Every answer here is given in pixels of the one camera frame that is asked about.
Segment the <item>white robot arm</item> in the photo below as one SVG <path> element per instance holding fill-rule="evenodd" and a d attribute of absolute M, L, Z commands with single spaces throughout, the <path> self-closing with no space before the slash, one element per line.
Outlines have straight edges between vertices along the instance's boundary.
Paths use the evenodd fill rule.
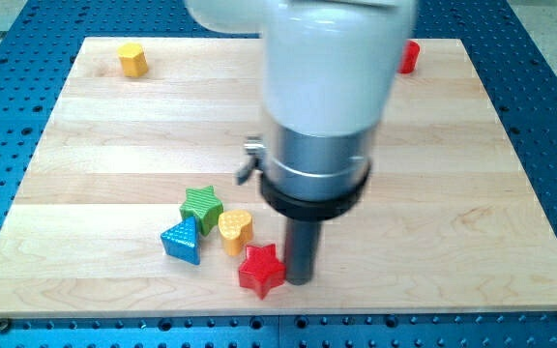
<path fill-rule="evenodd" d="M 286 219 L 286 279 L 309 282 L 322 223 L 350 210 L 372 168 L 370 150 L 417 14 L 413 1 L 188 0 L 220 33 L 263 43 L 263 130 L 236 175 L 260 179 Z"/>

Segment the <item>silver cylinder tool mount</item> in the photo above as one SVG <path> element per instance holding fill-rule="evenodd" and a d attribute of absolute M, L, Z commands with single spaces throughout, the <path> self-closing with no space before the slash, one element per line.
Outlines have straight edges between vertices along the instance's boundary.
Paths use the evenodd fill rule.
<path fill-rule="evenodd" d="M 249 162 L 235 174 L 245 183 L 260 172 L 260 193 L 278 213 L 303 221 L 339 217 L 360 199 L 371 170 L 371 129 L 340 135 L 293 130 L 272 115 L 244 144 Z"/>

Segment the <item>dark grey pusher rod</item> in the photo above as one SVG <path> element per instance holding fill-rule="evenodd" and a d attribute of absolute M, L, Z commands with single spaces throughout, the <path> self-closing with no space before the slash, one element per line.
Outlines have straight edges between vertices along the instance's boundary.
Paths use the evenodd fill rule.
<path fill-rule="evenodd" d="M 312 280 L 321 230 L 321 221 L 286 221 L 283 263 L 289 283 L 304 285 Z"/>

